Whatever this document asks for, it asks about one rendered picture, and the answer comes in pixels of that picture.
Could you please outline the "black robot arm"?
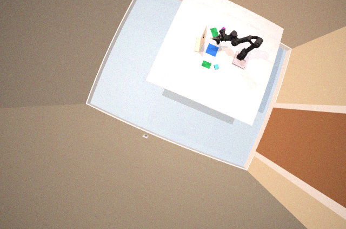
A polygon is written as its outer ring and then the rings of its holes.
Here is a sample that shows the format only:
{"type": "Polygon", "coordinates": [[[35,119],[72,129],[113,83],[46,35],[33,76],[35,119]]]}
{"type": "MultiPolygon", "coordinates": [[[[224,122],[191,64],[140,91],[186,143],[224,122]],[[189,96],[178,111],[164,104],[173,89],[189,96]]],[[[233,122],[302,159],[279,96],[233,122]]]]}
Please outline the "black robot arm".
{"type": "Polygon", "coordinates": [[[251,44],[251,46],[249,46],[248,48],[242,49],[241,52],[238,53],[236,58],[240,61],[245,59],[245,57],[247,56],[247,54],[250,51],[252,51],[255,48],[259,48],[261,46],[261,44],[263,43],[263,39],[258,37],[258,36],[249,35],[249,36],[246,36],[243,38],[238,38],[237,36],[238,36],[238,34],[237,34],[236,30],[232,31],[228,35],[228,41],[231,41],[232,46],[237,46],[238,44],[245,43],[245,42],[249,42],[251,44]],[[255,42],[252,42],[251,39],[253,39],[253,40],[257,39],[257,40],[255,42]]]}

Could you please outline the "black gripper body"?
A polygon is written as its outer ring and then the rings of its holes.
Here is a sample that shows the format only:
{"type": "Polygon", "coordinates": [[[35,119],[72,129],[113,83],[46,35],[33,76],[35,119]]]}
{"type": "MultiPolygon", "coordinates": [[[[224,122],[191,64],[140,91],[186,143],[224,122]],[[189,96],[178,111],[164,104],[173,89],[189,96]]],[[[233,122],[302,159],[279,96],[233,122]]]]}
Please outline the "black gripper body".
{"type": "Polygon", "coordinates": [[[228,41],[228,35],[225,34],[225,31],[222,31],[221,33],[222,33],[221,39],[219,40],[219,42],[216,42],[217,45],[219,45],[220,42],[222,42],[222,41],[228,41]]]}

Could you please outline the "blue flat square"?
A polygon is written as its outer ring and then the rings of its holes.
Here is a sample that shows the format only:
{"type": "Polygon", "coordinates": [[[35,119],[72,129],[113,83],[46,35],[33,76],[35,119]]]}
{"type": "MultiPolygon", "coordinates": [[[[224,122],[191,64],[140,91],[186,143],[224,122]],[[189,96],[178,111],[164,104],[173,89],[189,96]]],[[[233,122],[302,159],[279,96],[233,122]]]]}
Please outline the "blue flat square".
{"type": "Polygon", "coordinates": [[[209,43],[209,45],[207,47],[207,50],[206,50],[206,53],[208,53],[208,54],[210,54],[210,55],[215,57],[218,49],[219,49],[219,47],[209,43]]]}

